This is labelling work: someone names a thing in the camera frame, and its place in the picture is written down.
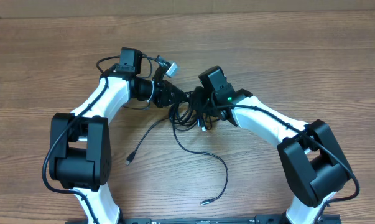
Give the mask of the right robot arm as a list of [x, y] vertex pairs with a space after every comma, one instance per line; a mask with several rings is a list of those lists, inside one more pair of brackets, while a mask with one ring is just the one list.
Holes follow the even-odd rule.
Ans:
[[289, 118], [261, 103], [251, 92], [234, 90], [219, 66], [200, 76], [193, 105], [234, 126], [250, 130], [277, 148], [289, 188], [290, 207], [273, 223], [340, 223], [324, 215], [335, 194], [352, 179], [351, 167], [329, 125]]

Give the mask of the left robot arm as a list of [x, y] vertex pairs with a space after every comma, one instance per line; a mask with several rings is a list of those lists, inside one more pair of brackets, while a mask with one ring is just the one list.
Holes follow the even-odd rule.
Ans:
[[166, 107], [186, 99], [185, 93], [164, 77], [178, 70], [161, 56], [149, 58], [156, 71], [140, 77], [147, 55], [123, 47], [115, 63], [100, 71], [96, 90], [70, 113], [56, 113], [51, 121], [50, 149], [42, 168], [45, 186], [56, 193], [73, 194], [88, 217], [87, 223], [122, 223], [121, 209], [108, 187], [111, 172], [109, 124], [116, 113], [135, 98]]

